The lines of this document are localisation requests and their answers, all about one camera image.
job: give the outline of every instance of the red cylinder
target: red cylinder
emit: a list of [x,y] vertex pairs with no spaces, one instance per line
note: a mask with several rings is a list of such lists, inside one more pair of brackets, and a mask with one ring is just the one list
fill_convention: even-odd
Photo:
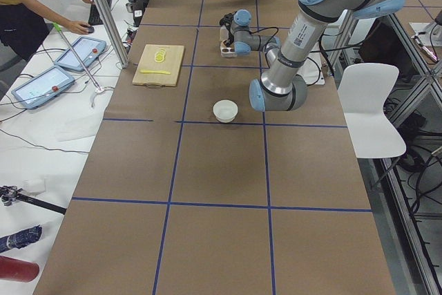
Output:
[[0,256],[0,279],[28,283],[39,275],[38,264]]

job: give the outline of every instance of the ur robot arm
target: ur robot arm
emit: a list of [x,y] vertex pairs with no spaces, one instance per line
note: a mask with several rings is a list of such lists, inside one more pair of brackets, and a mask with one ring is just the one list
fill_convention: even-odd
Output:
[[269,70],[251,82],[249,98],[257,111],[291,111],[307,98],[307,85],[297,75],[327,25],[339,19],[344,10],[352,10],[355,19],[381,17],[400,10],[405,0],[298,0],[300,13],[288,37],[280,46],[275,37],[259,37],[249,32],[250,14],[246,10],[232,13],[220,25],[228,31],[227,44],[234,53],[246,55],[251,50],[265,53]]

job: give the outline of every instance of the small object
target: small object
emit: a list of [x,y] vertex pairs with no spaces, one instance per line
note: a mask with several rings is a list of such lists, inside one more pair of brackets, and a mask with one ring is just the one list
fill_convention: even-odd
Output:
[[0,256],[0,279],[28,283],[40,272],[36,263]]
[[21,249],[31,243],[36,243],[41,237],[41,226],[24,229],[13,235],[0,238],[0,252],[5,252],[14,248]]
[[141,69],[140,73],[143,73],[143,74],[165,74],[165,75],[171,74],[171,72],[169,72],[167,70],[149,70],[149,69]]
[[164,60],[166,59],[166,49],[159,48],[157,50],[157,52],[155,52],[154,58],[155,58],[155,62],[158,62],[158,63],[164,62]]
[[436,55],[433,52],[431,52],[429,48],[427,48],[425,45],[423,45],[423,43],[418,35],[414,35],[414,36],[412,36],[412,38],[413,38],[414,42],[417,44],[417,46],[425,53],[425,55],[427,57],[429,57],[434,62],[438,62]]
[[219,122],[231,122],[238,114],[238,106],[231,100],[223,99],[213,105],[213,114]]

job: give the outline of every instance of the gray floor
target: gray floor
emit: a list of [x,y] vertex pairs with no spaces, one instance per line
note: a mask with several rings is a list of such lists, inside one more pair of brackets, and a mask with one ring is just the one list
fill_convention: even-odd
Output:
[[[9,67],[8,64],[15,65],[6,69],[5,67]],[[4,93],[9,90],[25,66],[26,62],[24,60],[17,59],[17,56],[9,47],[0,43],[0,68],[4,69],[0,70],[0,99],[3,98]]]

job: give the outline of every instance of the white table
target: white table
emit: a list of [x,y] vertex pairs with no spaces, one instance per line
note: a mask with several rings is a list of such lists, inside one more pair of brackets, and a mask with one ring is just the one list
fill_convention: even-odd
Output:
[[[126,2],[127,0],[113,0],[112,14],[122,37],[128,28],[127,22],[133,22],[132,14],[126,11]],[[85,3],[77,1],[68,7],[66,16],[70,19],[87,21],[89,7]],[[66,29],[64,32],[71,42],[78,38],[78,35],[66,32]],[[92,72],[95,72],[95,79],[102,86],[114,87],[121,66],[118,64],[118,58],[113,51],[104,26],[95,26],[95,32],[90,36],[106,41],[108,47],[100,56],[101,67],[99,64],[94,67],[97,61],[90,67],[94,67]],[[44,47],[47,49],[67,48],[55,30],[46,38]],[[61,53],[50,53],[53,59],[59,54]],[[49,56],[46,53],[39,53],[31,59],[23,73],[38,75],[51,66],[52,62]],[[95,98],[95,107],[91,108],[90,97],[94,93],[95,87],[90,80],[85,87],[85,82],[88,81],[87,75],[83,73],[72,74],[77,81],[68,90],[69,93],[61,94],[56,100],[52,100],[36,110],[25,111],[17,117],[5,121],[0,124],[0,129],[51,149],[90,151],[112,92],[106,91],[98,95]],[[10,91],[28,79],[28,77],[19,77]],[[7,96],[15,101],[10,92]],[[4,97],[0,104],[8,102],[8,98]],[[2,105],[0,119],[6,119],[18,112],[19,110],[12,105]],[[34,148],[15,137],[7,136],[5,133],[0,133],[0,185],[14,185],[32,191],[32,188],[37,188],[36,185],[44,183],[46,190],[35,197],[61,207],[67,207],[86,158],[87,153],[46,151]],[[38,242],[20,250],[13,249],[1,254],[2,256],[36,262],[42,271],[63,216],[24,202],[16,202],[10,207],[0,205],[0,215],[0,237],[37,225],[43,227],[43,234]],[[29,295],[33,293],[38,280],[39,276],[30,283],[0,280],[0,294]]]

